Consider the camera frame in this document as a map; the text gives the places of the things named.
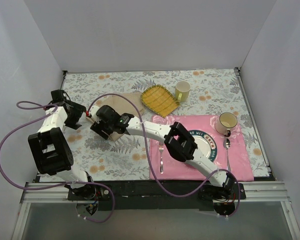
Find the beige cloth napkin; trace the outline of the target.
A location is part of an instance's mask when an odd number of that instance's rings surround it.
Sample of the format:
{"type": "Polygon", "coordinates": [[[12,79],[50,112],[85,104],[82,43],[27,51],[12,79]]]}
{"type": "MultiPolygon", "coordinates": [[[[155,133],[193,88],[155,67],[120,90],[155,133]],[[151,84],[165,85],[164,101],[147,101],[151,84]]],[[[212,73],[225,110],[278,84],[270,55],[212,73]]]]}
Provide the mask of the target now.
{"type": "MultiPolygon", "coordinates": [[[[106,100],[102,102],[102,104],[95,104],[93,105],[88,113],[86,114],[86,119],[94,124],[95,122],[99,122],[99,118],[96,116],[97,111],[99,108],[103,105],[108,105],[112,107],[119,115],[122,115],[124,113],[134,115],[135,117],[139,117],[140,115],[143,115],[144,113],[144,106],[141,102],[141,93],[125,93],[122,95],[114,94],[109,96],[106,100]]],[[[117,141],[119,138],[121,138],[123,135],[130,135],[127,131],[127,133],[119,134],[119,133],[112,133],[108,139],[113,142],[117,141]]]]}

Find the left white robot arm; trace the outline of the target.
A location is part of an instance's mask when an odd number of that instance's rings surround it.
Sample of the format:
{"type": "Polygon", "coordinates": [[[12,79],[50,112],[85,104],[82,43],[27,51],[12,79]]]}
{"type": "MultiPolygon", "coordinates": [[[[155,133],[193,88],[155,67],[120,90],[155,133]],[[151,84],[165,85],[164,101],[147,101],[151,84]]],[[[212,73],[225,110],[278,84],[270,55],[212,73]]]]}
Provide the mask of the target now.
{"type": "Polygon", "coordinates": [[[63,134],[63,128],[77,130],[86,107],[72,101],[56,102],[44,108],[45,116],[37,133],[28,136],[28,143],[40,174],[56,176],[78,197],[91,200],[96,196],[92,177],[74,164],[73,153],[63,134]]]}

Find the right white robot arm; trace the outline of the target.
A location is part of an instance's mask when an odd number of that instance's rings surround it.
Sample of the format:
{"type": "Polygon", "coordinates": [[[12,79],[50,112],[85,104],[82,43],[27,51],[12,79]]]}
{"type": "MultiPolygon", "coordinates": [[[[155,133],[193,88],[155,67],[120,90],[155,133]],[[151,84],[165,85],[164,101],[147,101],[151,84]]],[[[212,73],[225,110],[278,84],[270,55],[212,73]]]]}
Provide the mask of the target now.
{"type": "Polygon", "coordinates": [[[179,122],[172,125],[162,125],[142,121],[129,113],[88,113],[91,119],[90,129],[104,139],[116,132],[131,136],[143,136],[164,143],[170,156],[182,163],[197,169],[205,179],[216,189],[217,195],[227,199],[235,192],[235,177],[226,169],[218,168],[199,149],[194,137],[179,122]]]}

